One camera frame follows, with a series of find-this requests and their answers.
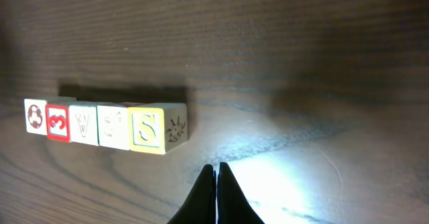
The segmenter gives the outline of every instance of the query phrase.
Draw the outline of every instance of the wooden surface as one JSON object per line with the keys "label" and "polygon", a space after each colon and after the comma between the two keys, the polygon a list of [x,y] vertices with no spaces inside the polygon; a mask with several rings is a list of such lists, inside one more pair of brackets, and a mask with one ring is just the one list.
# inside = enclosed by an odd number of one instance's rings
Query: wooden surface
{"label": "wooden surface", "polygon": [[[427,223],[428,0],[0,0],[0,223],[166,223],[228,162],[266,223]],[[165,156],[25,132],[23,98],[185,101]]]}

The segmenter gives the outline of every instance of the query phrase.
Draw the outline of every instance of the black object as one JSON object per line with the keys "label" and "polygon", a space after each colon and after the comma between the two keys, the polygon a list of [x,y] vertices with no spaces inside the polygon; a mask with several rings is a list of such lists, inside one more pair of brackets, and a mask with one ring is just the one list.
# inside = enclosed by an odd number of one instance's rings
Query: black object
{"label": "black object", "polygon": [[212,165],[207,164],[201,170],[182,207],[168,224],[215,224],[216,193],[218,224],[263,224],[247,202],[228,164],[224,162],[219,168],[217,189],[216,172]]}

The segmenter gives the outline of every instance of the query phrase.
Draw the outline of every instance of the white block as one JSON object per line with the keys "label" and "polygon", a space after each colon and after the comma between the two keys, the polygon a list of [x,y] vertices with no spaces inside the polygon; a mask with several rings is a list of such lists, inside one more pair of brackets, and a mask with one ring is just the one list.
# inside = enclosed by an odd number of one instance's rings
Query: white block
{"label": "white block", "polygon": [[70,137],[72,142],[99,144],[97,105],[99,103],[79,101],[69,106]]}
{"label": "white block", "polygon": [[25,126],[28,133],[46,135],[46,104],[76,101],[76,97],[48,97],[24,99]]}
{"label": "white block", "polygon": [[144,103],[111,103],[97,106],[100,146],[129,150],[128,107]]}

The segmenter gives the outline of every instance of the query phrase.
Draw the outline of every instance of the wooden block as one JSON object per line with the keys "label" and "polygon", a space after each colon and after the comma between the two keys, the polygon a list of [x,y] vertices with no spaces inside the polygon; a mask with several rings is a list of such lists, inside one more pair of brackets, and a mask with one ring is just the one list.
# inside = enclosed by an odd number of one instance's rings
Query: wooden block
{"label": "wooden block", "polygon": [[151,103],[130,107],[130,150],[165,154],[188,141],[187,110],[184,103]]}
{"label": "wooden block", "polygon": [[72,142],[94,146],[99,144],[97,125],[97,105],[99,104],[103,103],[79,101],[69,106]]}
{"label": "wooden block", "polygon": [[111,103],[97,106],[100,146],[129,150],[128,107],[143,103]]}
{"label": "wooden block", "polygon": [[72,103],[46,104],[48,139],[70,142],[69,109]]}
{"label": "wooden block", "polygon": [[28,133],[46,135],[46,105],[75,101],[76,97],[48,97],[45,99],[24,99],[25,126]]}

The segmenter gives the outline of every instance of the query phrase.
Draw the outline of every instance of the block with yellow border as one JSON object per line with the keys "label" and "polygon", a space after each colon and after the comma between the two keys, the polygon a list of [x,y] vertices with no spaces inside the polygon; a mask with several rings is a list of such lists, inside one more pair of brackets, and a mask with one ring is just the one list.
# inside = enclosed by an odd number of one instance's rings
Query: block with yellow border
{"label": "block with yellow border", "polygon": [[188,141],[187,108],[184,103],[150,103],[128,108],[129,149],[165,154]]}

